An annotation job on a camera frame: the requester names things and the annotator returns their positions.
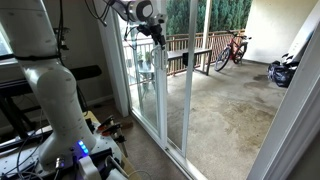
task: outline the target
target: wooden post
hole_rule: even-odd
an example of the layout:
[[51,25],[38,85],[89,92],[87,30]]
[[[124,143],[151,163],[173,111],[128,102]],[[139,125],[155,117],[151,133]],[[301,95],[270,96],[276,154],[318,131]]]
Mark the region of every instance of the wooden post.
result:
[[[204,20],[204,28],[203,28],[203,40],[202,40],[202,48],[207,48],[207,40],[208,40],[208,32],[209,32],[209,27],[210,27],[210,19],[211,19],[211,9],[212,9],[212,1],[214,0],[207,0],[207,5],[206,5],[206,16]],[[204,66],[205,66],[205,54],[202,55],[201,57],[201,67],[202,71],[204,71]]]

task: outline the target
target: bicycle wheel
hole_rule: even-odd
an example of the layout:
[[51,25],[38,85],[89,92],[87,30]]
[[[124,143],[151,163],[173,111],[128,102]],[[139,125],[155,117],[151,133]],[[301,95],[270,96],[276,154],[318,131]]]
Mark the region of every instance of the bicycle wheel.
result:
[[235,64],[239,64],[242,61],[242,57],[244,56],[244,53],[246,53],[246,51],[247,51],[247,46],[245,44],[241,44],[235,53],[233,62]]
[[216,62],[214,63],[214,70],[219,72],[223,69],[229,60],[230,48],[225,48],[218,56]]

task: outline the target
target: window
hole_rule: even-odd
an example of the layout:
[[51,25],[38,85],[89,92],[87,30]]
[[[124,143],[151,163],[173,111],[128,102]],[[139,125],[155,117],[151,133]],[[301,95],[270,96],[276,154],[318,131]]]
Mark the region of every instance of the window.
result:
[[12,50],[0,32],[0,65],[16,63]]

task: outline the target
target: glass pane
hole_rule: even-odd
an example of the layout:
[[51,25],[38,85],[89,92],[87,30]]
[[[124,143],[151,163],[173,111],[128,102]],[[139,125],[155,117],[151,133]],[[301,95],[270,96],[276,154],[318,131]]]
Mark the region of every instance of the glass pane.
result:
[[142,33],[137,35],[133,28],[136,25],[127,24],[120,17],[119,25],[122,37],[128,34],[122,43],[132,109],[157,130],[156,73],[152,62],[154,57],[151,56],[153,40]]
[[187,52],[190,0],[167,0],[167,117],[168,138],[181,150],[185,104],[186,66],[182,54]]
[[[205,48],[212,50],[211,62],[232,38],[221,30],[239,27],[237,32],[240,32],[245,27],[233,26],[234,23],[231,26],[228,19],[236,18],[236,13],[241,9],[242,15],[248,13],[246,8],[241,8],[250,8],[250,4],[244,4],[246,2],[251,3],[213,1],[211,20],[223,16],[221,7],[228,11],[225,21],[220,19],[210,23],[209,32],[213,33],[206,38]],[[205,1],[199,1],[198,16],[205,6]],[[196,42],[202,45],[203,36]],[[202,58],[208,63],[208,54],[198,55],[196,66],[201,67]],[[230,57],[220,72],[214,70],[212,63],[209,76],[196,71],[193,73],[187,159],[208,179],[246,179],[286,91],[268,81],[268,65],[248,61],[237,63],[233,61],[236,58],[236,55]]]
[[0,31],[0,56],[12,54],[7,42],[5,41],[1,31]]

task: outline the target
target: white wall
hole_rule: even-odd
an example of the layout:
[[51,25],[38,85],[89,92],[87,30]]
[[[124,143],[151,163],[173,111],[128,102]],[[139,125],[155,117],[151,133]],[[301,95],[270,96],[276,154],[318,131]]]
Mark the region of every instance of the white wall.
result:
[[[53,27],[57,27],[59,21],[59,1],[44,0],[50,21]],[[91,17],[83,1],[68,0],[64,2],[64,25],[71,29],[66,35],[69,51],[63,51],[67,56],[65,64],[68,68],[98,65],[102,74],[99,77],[78,81],[79,86],[88,102],[95,103],[100,100],[112,98],[112,88],[107,69],[105,54],[102,47],[97,21]],[[16,66],[0,67],[0,82],[23,78],[20,68]],[[36,102],[32,94],[28,95]],[[30,107],[32,103],[25,99],[20,107]],[[28,114],[29,117],[37,117],[40,112]],[[9,122],[0,111],[0,134]]]
[[252,36],[244,59],[271,63],[288,52],[318,0],[253,0],[246,27]]

